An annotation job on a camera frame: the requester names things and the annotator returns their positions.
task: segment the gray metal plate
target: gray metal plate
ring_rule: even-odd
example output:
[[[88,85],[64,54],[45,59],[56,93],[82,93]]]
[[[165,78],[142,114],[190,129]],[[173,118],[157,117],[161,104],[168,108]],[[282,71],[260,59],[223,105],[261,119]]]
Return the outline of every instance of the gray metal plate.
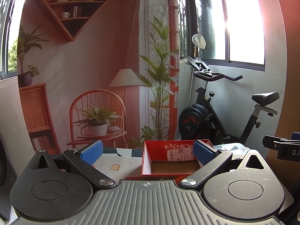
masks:
[[[241,225],[212,212],[199,193],[183,190],[173,181],[126,181],[111,190],[98,191],[77,215],[47,225]],[[282,224],[274,217],[253,225]],[[42,225],[16,220],[13,225]]]

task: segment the red box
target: red box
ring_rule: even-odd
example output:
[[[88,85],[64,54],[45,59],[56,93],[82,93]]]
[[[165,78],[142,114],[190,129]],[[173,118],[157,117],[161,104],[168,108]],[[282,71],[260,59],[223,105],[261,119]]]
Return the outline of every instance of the red box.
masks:
[[[207,139],[201,140],[213,147]],[[174,179],[179,183],[200,168],[194,157],[194,140],[145,141],[142,180]]]

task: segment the floor lamp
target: floor lamp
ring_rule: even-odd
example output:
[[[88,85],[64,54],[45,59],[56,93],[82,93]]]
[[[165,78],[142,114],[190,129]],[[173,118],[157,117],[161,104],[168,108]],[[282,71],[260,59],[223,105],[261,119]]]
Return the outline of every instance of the floor lamp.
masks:
[[[115,78],[112,80],[109,87],[124,87],[124,107],[126,110],[126,88],[128,86],[146,86],[130,68],[120,69]]]

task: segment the wooden cabinet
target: wooden cabinet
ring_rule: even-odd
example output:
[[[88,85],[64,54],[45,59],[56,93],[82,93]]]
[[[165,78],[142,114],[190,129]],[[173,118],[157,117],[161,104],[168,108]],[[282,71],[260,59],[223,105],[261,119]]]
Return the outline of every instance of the wooden cabinet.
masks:
[[[38,4],[61,35],[68,41],[74,41],[88,20],[108,0],[38,0]],[[61,13],[70,13],[61,18]]]
[[[46,84],[36,84],[19,88],[24,120],[37,152],[44,149],[49,154],[60,154],[52,118],[49,111]]]

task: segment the plant pot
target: plant pot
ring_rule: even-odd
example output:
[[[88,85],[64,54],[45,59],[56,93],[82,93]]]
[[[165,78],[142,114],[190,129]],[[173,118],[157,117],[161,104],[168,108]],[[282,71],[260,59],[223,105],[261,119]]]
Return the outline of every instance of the plant pot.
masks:
[[[18,75],[18,85],[19,87],[30,86],[32,84],[32,74],[31,72],[26,72]]]
[[[106,135],[108,125],[93,126],[88,128],[91,136],[104,136]]]

